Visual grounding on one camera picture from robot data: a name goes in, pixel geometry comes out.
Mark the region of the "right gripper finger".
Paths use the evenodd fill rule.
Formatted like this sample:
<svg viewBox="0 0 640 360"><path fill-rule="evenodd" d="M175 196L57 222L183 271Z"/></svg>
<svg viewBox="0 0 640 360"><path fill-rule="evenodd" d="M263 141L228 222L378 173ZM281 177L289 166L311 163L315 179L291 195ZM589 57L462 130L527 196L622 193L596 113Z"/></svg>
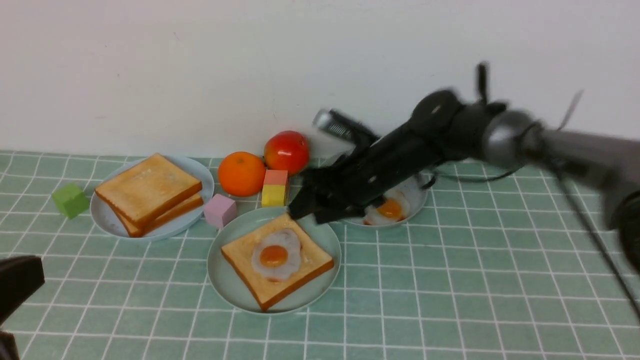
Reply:
<svg viewBox="0 0 640 360"><path fill-rule="evenodd" d="M320 206L314 211L314 219L317 224L328 224L337 221L361 218L361 208L354 206L327 207Z"/></svg>
<svg viewBox="0 0 640 360"><path fill-rule="evenodd" d="M287 205L287 212L291 219L297 221L318 211L316 190L316 187L310 184L301 186L300 190Z"/></svg>

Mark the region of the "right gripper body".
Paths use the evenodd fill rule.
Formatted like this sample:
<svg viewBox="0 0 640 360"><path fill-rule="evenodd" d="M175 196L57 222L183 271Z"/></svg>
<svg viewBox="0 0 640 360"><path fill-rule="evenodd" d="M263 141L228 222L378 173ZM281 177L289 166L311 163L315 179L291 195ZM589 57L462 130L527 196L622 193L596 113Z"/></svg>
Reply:
<svg viewBox="0 0 640 360"><path fill-rule="evenodd" d="M327 211L362 213L381 205L391 188L443 158L433 142L402 125L375 142L363 139L341 160L314 170L315 202Z"/></svg>

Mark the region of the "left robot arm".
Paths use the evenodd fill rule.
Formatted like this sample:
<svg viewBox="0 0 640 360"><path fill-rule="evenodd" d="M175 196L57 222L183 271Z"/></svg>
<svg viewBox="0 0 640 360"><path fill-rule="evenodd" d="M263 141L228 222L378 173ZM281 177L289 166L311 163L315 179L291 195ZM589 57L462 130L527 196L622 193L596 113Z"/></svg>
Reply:
<svg viewBox="0 0 640 360"><path fill-rule="evenodd" d="M0 325L45 282L41 256L20 255L0 260Z"/></svg>

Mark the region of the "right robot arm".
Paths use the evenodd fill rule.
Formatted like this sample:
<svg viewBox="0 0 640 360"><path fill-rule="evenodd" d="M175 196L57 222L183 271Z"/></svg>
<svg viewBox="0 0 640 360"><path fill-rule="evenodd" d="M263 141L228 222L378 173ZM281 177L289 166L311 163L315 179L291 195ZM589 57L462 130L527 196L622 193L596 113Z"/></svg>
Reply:
<svg viewBox="0 0 640 360"><path fill-rule="evenodd" d="M301 172L302 187L287 207L294 220L361 218L367 207L381 205L386 191L448 162L472 158L506 171L555 167L599 192L606 229L617 231L627 261L639 269L638 140L548 129L503 102L464 104L450 89L425 96L382 137L334 109L320 110L313 124L355 147L332 165Z"/></svg>

